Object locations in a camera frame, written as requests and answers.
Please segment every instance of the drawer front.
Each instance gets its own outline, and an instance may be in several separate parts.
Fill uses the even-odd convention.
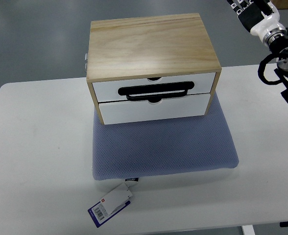
[[[194,94],[181,98],[148,101],[120,101],[99,104],[104,124],[182,118],[204,115],[210,94]]]
[[[93,83],[93,88],[98,103],[126,100],[125,95],[118,94],[118,89],[122,87],[163,84],[163,83],[173,83],[183,81],[192,81],[194,83],[193,89],[189,90],[188,94],[203,94],[203,93],[209,93],[211,91],[215,74],[216,74],[215,72],[212,72],[212,73],[162,77],[157,81],[150,81],[147,78],[142,78],[142,79],[111,81],[111,82],[95,82]]]

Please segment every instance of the blue cushion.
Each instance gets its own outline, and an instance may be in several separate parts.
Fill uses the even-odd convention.
[[[93,132],[95,180],[235,168],[239,163],[216,94],[205,116],[102,125],[95,111]]]

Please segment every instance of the wooden box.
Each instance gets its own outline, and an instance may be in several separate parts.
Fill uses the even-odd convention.
[[[91,23],[87,84],[103,124],[204,115],[220,72],[199,14]]]
[[[288,9],[288,0],[271,0],[278,9]]]

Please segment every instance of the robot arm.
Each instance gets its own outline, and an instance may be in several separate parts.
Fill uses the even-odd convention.
[[[261,61],[258,76],[267,85],[283,83],[286,90],[281,92],[288,103],[288,28],[279,23],[279,12],[270,0],[227,0],[245,29],[254,36],[258,36],[271,54]],[[266,64],[277,58],[275,73],[277,81],[268,81],[264,77]]]

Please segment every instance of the white table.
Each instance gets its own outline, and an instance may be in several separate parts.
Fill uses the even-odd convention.
[[[0,90],[0,235],[145,234],[288,221],[288,105],[257,66],[223,68],[217,94],[235,169],[144,177],[99,229],[87,209],[121,180],[92,178],[93,102],[84,78]],[[267,67],[271,77],[274,65]]]

